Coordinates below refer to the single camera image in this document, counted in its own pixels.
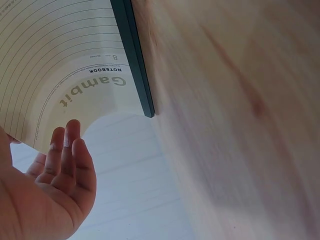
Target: human hand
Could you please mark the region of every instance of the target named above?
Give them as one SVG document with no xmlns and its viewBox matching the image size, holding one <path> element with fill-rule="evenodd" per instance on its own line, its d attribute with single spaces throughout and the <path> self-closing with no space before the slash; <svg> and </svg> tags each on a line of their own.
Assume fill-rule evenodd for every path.
<svg viewBox="0 0 320 240">
<path fill-rule="evenodd" d="M 0 239 L 64 240 L 91 211 L 96 173 L 80 123 L 54 130 L 47 156 L 39 153 L 26 174 L 12 165 L 10 140 L 0 127 Z"/>
</svg>

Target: open notebook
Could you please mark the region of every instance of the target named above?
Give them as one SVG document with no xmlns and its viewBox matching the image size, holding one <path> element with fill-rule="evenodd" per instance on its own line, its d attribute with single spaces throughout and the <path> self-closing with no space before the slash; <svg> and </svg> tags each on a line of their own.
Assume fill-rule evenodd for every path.
<svg viewBox="0 0 320 240">
<path fill-rule="evenodd" d="M 46 153 L 53 130 L 153 117 L 130 0 L 0 0 L 0 126 Z"/>
</svg>

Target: curved notebook page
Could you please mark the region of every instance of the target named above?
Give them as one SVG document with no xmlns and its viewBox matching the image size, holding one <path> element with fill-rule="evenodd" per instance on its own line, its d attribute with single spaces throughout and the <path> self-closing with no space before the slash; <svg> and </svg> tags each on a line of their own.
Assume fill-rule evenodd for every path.
<svg viewBox="0 0 320 240">
<path fill-rule="evenodd" d="M 143 115 L 109 0 L 0 1 L 0 125 L 46 153 L 54 128 Z"/>
</svg>

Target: light wood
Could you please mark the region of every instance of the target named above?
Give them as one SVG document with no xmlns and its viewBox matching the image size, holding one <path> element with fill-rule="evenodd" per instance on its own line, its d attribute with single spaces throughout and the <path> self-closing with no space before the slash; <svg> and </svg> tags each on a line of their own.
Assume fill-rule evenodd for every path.
<svg viewBox="0 0 320 240">
<path fill-rule="evenodd" d="M 133 5 L 197 239 L 320 239 L 320 2 Z"/>
</svg>

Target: white surface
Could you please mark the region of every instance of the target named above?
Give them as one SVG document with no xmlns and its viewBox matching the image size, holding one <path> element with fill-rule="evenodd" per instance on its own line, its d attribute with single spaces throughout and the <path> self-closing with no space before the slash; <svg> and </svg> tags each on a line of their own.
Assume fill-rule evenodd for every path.
<svg viewBox="0 0 320 240">
<path fill-rule="evenodd" d="M 150 119 L 103 117 L 84 139 L 97 173 L 97 196 L 71 239 L 195 239 Z M 14 166 L 24 172 L 36 152 L 23 144 L 11 148 Z"/>
</svg>

